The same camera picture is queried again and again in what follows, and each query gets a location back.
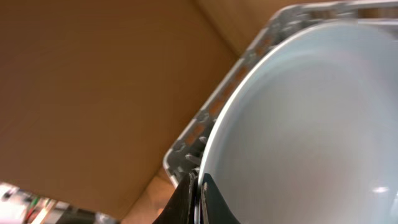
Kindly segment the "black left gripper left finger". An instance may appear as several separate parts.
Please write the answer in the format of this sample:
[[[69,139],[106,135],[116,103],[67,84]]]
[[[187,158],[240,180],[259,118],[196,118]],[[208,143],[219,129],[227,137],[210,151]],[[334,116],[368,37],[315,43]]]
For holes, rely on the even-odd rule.
[[[197,173],[189,172],[178,184],[153,224],[194,224]]]

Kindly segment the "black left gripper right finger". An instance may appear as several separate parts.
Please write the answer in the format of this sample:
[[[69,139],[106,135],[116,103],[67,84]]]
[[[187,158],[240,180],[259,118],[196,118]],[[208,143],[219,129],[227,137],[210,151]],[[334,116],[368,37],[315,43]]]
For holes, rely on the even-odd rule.
[[[200,190],[201,224],[239,224],[212,176],[205,173]]]

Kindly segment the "light blue plate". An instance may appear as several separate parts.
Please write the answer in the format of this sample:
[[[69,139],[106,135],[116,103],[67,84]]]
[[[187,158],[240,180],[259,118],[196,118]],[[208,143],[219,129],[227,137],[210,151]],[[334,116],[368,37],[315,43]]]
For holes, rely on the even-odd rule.
[[[198,175],[239,223],[397,222],[397,39],[311,26],[262,58],[221,110]]]

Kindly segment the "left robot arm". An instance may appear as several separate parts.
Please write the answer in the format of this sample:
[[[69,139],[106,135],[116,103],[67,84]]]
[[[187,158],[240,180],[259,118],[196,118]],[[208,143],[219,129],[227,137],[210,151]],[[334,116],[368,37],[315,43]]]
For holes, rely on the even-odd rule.
[[[1,223],[186,223],[186,208],[179,209],[175,199],[178,193],[177,181],[161,169],[127,214],[116,218],[2,181]]]

